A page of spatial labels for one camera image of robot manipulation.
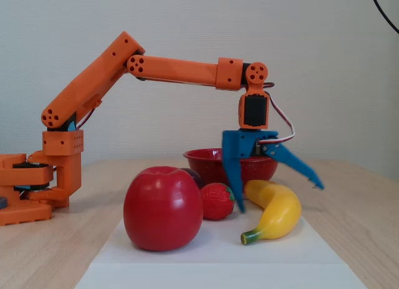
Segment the blue gripper with motor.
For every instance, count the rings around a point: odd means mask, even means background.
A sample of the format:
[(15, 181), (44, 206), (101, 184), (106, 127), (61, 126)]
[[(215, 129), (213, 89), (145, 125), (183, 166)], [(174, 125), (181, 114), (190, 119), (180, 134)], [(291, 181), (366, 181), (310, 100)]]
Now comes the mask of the blue gripper with motor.
[(223, 131), (222, 160), (231, 190), (241, 213), (246, 212), (243, 198), (243, 180), (241, 176), (240, 159), (255, 156), (268, 156), (279, 163), (297, 171), (315, 187), (324, 190), (324, 184), (317, 173), (308, 164), (303, 162), (282, 143), (260, 144), (258, 141), (275, 139), (277, 131), (261, 130), (229, 130)]

